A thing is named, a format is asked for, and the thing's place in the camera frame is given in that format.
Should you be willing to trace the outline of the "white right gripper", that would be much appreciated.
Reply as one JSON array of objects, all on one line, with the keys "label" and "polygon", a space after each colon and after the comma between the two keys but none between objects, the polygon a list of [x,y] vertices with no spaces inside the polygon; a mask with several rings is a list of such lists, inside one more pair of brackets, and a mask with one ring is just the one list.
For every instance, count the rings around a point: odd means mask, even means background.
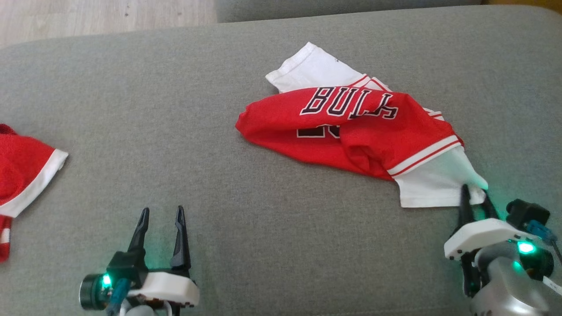
[{"label": "white right gripper", "polygon": [[538,240],[538,236],[518,230],[508,222],[500,220],[487,190],[484,190],[482,202],[485,219],[475,221],[470,199],[469,187],[464,184],[461,187],[461,200],[458,206],[458,229],[444,243],[444,256],[449,260],[461,262],[464,294],[474,297],[481,286],[480,276],[473,265],[479,250],[510,241],[522,241],[533,245]]}]

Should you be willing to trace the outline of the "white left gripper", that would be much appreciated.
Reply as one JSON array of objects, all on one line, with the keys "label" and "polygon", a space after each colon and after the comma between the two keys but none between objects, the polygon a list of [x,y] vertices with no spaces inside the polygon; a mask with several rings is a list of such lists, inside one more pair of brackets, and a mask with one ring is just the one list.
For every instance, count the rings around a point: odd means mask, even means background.
[{"label": "white left gripper", "polygon": [[[133,264],[144,264],[144,257],[146,256],[144,241],[148,225],[149,208],[146,207],[142,210],[128,246],[128,254]],[[132,289],[128,292],[128,300],[130,302],[148,305],[153,308],[162,308],[164,302],[168,302],[171,305],[176,304],[180,307],[199,305],[199,288],[189,278],[191,257],[185,213],[181,205],[177,206],[175,227],[177,228],[177,235],[174,252],[170,260],[171,270],[175,274],[169,272],[149,272],[141,288]]]}]

